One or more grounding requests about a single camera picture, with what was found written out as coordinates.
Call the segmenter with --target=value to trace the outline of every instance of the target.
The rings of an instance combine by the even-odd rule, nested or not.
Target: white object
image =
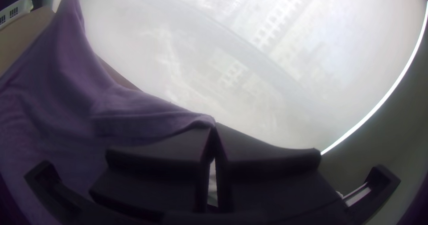
[[[24,14],[30,13],[33,9],[32,0],[18,0],[9,5],[0,12],[0,30],[6,27],[13,20],[21,17]]]

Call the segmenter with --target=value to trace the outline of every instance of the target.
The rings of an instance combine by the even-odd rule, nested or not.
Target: building window
[[[280,30],[278,30],[278,29],[275,29],[275,30],[273,31],[273,35],[274,35],[274,36],[276,36],[276,37],[278,37],[280,34],[281,34],[281,31],[280,31]]]
[[[269,37],[267,39],[267,41],[268,41],[269,44],[272,44],[275,41],[275,38],[274,37]]]

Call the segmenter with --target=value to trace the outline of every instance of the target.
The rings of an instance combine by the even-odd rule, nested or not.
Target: white edge
[[[385,101],[389,98],[389,96],[392,94],[392,92],[397,88],[398,84],[403,79],[404,75],[406,74],[407,70],[409,69],[410,64],[413,62],[413,59],[415,58],[416,52],[419,49],[420,42],[422,41],[422,37],[424,36],[425,27],[427,26],[427,18],[428,18],[428,2],[427,2],[427,7],[425,9],[425,18],[424,18],[424,22],[422,24],[422,30],[420,31],[418,41],[416,42],[416,46],[413,49],[413,52],[412,52],[412,55],[409,58],[409,61],[407,61],[406,66],[404,67],[404,69],[400,73],[400,75],[398,76],[397,80],[394,82],[394,84],[388,90],[388,92],[385,94],[385,96],[379,101],[379,103],[377,103],[374,106],[374,108],[361,121],[359,121],[354,127],[352,127],[349,131],[347,131],[337,141],[335,141],[329,147],[327,147],[326,149],[324,149],[321,152],[321,155],[327,153],[328,151],[330,151],[331,149],[333,149],[334,147],[336,147],[343,140],[345,140],[348,136],[350,136],[352,133],[354,133],[358,128],[360,128],[360,126],[362,126],[385,103]]]

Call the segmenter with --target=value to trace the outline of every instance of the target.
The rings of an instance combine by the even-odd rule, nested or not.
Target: black plastic mount
[[[206,211],[216,160],[218,209]],[[38,199],[64,225],[362,224],[399,179],[373,168],[371,192],[348,207],[317,171],[318,150],[274,147],[217,123],[137,147],[111,147],[107,170],[89,193],[65,187],[44,161],[25,175]]]

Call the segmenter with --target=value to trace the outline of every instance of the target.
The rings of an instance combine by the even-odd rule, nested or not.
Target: purple towel
[[[214,125],[208,115],[116,84],[85,37],[78,0],[62,0],[51,24],[0,79],[0,114],[0,174],[6,185],[0,185],[0,196],[7,197],[8,188],[33,225],[59,224],[24,180],[42,160],[55,165],[66,186],[90,199],[90,186],[107,167],[108,146],[148,144]]]

